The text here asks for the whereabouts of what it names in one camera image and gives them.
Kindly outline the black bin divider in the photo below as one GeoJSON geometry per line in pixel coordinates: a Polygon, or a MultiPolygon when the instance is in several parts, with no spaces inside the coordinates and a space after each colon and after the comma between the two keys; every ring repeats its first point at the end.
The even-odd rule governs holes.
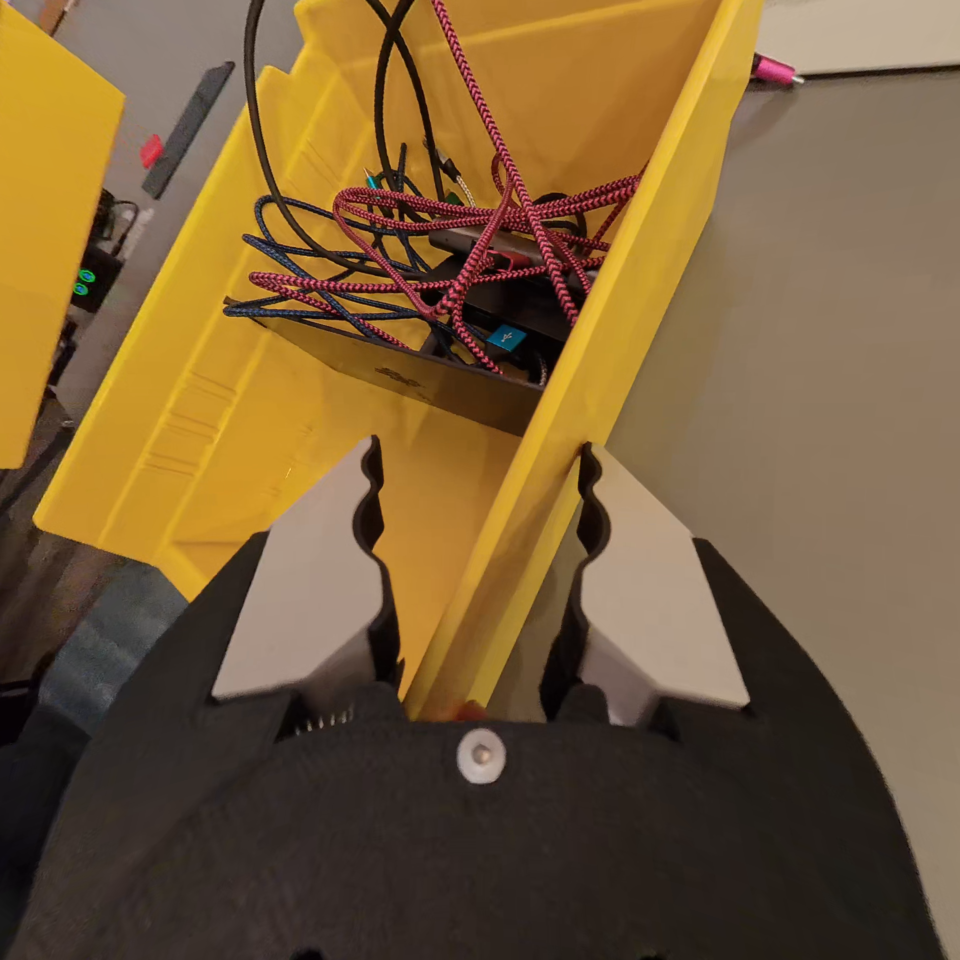
{"type": "Polygon", "coordinates": [[[223,312],[253,320],[337,373],[514,436],[523,435],[545,391],[537,383],[441,356],[433,334],[425,349],[410,349],[365,337],[347,322],[284,309],[267,316],[266,307],[230,297],[223,300],[223,312]]]}

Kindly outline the black electronics box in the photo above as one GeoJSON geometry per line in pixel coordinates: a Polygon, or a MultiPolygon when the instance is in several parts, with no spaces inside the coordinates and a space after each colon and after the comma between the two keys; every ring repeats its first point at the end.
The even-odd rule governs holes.
{"type": "Polygon", "coordinates": [[[138,224],[140,206],[103,188],[91,222],[58,342],[56,362],[65,367],[78,337],[104,304],[125,263],[123,251],[138,224]]]}

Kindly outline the black usb hub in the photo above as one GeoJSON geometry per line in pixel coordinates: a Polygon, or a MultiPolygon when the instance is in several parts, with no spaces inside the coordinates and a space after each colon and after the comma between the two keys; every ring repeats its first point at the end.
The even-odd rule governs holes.
{"type": "MultiPolygon", "coordinates": [[[[479,224],[434,231],[430,246],[447,256],[429,270],[426,282],[455,280],[481,233],[479,224]]],[[[481,268],[465,294],[462,324],[491,361],[522,370],[530,383],[544,388],[570,336],[569,321],[545,271],[497,278],[543,267],[540,249],[533,239],[501,230],[487,257],[490,266],[481,268]]]]}

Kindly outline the yellow plastic bin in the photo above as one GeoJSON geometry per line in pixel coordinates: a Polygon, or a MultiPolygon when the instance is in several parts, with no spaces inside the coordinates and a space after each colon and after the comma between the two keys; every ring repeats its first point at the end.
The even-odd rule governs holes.
{"type": "Polygon", "coordinates": [[[19,468],[61,336],[125,97],[1,4],[1,467],[19,468]]]}
{"type": "Polygon", "coordinates": [[[714,208],[762,2],[445,2],[533,197],[642,172],[521,436],[310,355],[320,331],[223,315],[267,266],[242,114],[34,515],[194,598],[363,438],[381,441],[409,714],[487,701],[714,208]]]}

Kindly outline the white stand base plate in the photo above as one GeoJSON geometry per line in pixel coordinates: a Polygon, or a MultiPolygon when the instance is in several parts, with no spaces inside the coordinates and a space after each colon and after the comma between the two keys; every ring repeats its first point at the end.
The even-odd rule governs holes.
{"type": "Polygon", "coordinates": [[[758,53],[803,76],[959,63],[957,1],[768,1],[758,53]]]}

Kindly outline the person's legs in jeans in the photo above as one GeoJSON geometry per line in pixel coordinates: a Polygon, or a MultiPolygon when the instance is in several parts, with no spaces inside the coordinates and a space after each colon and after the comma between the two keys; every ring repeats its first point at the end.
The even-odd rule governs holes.
{"type": "Polygon", "coordinates": [[[162,571],[125,562],[56,653],[41,683],[42,705],[92,734],[187,605],[162,571]]]}

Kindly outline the small black table strip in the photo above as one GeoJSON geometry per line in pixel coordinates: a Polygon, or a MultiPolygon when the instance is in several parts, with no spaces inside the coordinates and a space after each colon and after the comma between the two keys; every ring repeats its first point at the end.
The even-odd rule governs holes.
{"type": "Polygon", "coordinates": [[[234,68],[235,63],[228,60],[207,69],[186,102],[171,133],[158,148],[153,150],[155,157],[152,159],[141,157],[141,164],[147,170],[141,188],[151,199],[158,201],[166,192],[190,146],[232,77],[234,68]]]}

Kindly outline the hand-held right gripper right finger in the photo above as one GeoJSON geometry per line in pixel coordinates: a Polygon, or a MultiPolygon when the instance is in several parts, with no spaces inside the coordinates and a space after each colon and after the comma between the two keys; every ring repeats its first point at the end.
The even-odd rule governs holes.
{"type": "Polygon", "coordinates": [[[581,450],[573,574],[539,684],[556,720],[578,685],[598,688],[612,724],[663,699],[739,710],[750,702],[689,528],[601,445],[581,450]]]}

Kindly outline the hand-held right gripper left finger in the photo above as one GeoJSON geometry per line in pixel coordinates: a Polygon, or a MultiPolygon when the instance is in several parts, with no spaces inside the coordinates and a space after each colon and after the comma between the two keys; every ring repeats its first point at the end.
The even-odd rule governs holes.
{"type": "Polygon", "coordinates": [[[212,696],[290,690],[306,706],[348,706],[354,691],[398,691],[401,637],[390,573],[378,437],[361,439],[270,524],[212,696]]]}

